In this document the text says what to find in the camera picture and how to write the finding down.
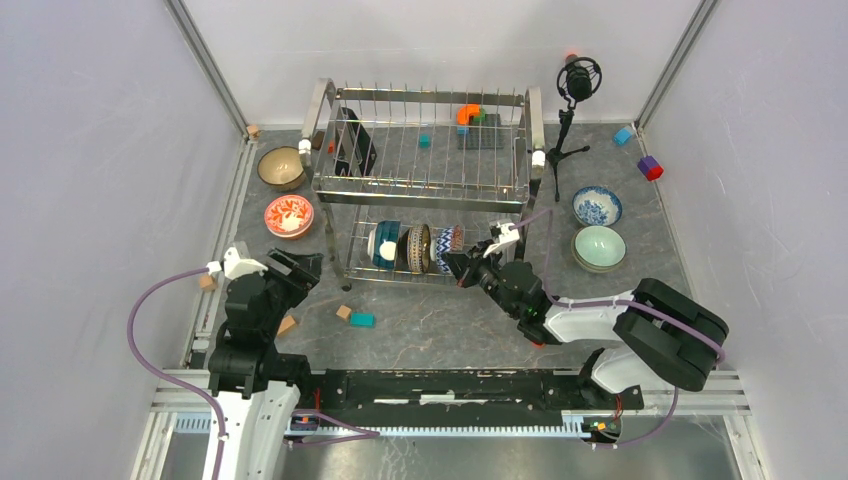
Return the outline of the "blue zigzag patterned bowl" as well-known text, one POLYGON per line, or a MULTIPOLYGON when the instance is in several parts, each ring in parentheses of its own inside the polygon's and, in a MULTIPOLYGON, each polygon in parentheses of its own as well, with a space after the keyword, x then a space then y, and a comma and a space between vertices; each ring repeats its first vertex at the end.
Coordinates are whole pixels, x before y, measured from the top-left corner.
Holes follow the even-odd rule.
POLYGON ((443 253, 461 252, 464 247, 464 231, 460 225, 441 230, 430 246, 430 258, 439 273, 450 273, 448 263, 442 258, 443 253))

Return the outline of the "dark patterned bowl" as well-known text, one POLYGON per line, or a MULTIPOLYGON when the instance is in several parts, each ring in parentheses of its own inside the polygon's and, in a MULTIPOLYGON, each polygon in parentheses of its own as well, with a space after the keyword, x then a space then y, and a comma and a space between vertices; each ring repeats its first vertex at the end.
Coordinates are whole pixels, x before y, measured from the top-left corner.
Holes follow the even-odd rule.
POLYGON ((415 274, 427 273, 430 269, 431 233, 427 224, 413 225, 407 231, 407 264, 415 274))

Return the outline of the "pink patterned bowl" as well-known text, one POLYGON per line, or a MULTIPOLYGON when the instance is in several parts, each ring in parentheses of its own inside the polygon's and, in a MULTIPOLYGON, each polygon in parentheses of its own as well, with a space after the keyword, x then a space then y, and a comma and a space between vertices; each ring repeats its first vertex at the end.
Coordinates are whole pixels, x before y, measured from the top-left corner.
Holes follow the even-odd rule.
POLYGON ((289 194, 272 201, 264 212, 267 229, 291 231, 312 226, 315 212, 312 204, 303 196, 289 194))

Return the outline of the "teal white cup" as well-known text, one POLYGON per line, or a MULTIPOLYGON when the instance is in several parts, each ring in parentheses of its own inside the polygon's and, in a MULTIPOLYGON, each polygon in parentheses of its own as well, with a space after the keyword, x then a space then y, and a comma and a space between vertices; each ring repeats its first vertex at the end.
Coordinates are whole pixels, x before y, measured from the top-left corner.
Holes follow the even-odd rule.
POLYGON ((367 251, 372 264, 378 269, 395 269, 400 228, 398 220, 383 220, 370 232, 367 251))

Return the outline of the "brown glazed bowl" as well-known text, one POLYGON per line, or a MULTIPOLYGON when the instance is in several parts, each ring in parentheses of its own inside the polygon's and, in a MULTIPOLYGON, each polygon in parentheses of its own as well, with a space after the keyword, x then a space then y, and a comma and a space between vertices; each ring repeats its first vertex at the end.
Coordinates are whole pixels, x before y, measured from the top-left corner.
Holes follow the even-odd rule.
POLYGON ((263 183, 279 191, 292 191, 306 180, 299 150, 290 146, 278 147, 263 155, 257 173, 263 183))

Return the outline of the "steel two-tier dish rack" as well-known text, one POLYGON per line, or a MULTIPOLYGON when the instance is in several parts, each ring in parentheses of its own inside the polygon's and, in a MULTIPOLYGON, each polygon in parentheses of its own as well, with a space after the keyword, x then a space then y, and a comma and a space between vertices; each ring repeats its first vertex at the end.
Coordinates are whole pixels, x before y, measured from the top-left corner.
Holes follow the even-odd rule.
POLYGON ((389 283, 442 284, 446 277, 431 266, 412 273, 406 265, 378 269, 368 255, 370 232, 384 219, 404 227, 428 224, 433 234, 460 225, 467 243, 485 239, 488 224, 502 217, 527 219, 534 211, 545 167, 534 166, 534 150, 544 151, 542 94, 411 89, 408 87, 336 85, 317 81, 299 144, 312 191, 324 217, 329 262, 344 291, 357 280, 389 283), (460 150, 456 114, 466 104, 479 104, 499 114, 509 136, 502 149, 460 150), (334 140, 341 107, 352 109, 376 144, 371 176, 336 176, 334 140), (324 131, 320 151, 311 138, 324 131), (419 147, 419 137, 431 146, 419 147))

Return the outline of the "blue white floral bowl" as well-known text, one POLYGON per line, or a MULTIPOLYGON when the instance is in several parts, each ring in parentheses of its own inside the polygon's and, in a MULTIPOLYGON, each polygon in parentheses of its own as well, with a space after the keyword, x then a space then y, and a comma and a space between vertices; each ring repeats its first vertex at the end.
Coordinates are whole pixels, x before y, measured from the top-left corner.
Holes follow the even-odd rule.
POLYGON ((572 197, 572 210, 576 219, 584 226, 610 227, 617 223, 623 214, 623 206, 618 196, 601 186, 579 189, 572 197))

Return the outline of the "orange plastic bowl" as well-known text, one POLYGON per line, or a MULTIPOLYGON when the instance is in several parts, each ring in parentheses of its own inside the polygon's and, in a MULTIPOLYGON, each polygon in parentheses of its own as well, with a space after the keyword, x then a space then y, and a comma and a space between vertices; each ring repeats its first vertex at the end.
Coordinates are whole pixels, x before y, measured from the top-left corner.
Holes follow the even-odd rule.
POLYGON ((278 238, 281 238, 281 239, 297 240, 297 239, 304 237, 306 234, 308 234, 310 232, 310 230, 311 230, 311 226, 307 225, 307 226, 305 226, 303 228, 299 228, 297 230, 277 231, 277 230, 274 230, 274 229, 269 229, 269 232, 272 235, 274 235, 278 238))

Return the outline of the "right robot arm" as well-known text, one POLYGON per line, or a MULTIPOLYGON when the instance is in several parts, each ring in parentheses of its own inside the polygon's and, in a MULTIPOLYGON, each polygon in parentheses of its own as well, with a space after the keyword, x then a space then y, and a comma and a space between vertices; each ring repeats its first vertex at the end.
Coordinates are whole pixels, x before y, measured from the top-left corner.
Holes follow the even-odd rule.
POLYGON ((586 361, 589 373, 577 382, 580 400, 591 408, 647 382, 700 392, 725 359, 728 324, 658 279, 644 278, 635 289, 609 297, 567 299, 548 293, 531 263, 503 264, 490 246, 481 242, 439 258, 459 287, 480 287, 532 343, 606 343, 586 361))

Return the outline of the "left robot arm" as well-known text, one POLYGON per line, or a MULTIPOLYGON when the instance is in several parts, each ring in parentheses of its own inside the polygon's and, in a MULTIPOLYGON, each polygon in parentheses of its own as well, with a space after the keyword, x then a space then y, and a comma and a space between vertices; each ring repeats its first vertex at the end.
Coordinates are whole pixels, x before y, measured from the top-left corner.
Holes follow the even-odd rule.
POLYGON ((212 416, 204 478, 269 479, 278 470, 292 413, 312 399, 314 381, 305 356, 277 350, 277 333, 319 283, 322 260, 278 248, 255 260, 236 243, 209 263, 228 284, 207 362, 208 389, 221 411, 212 416))

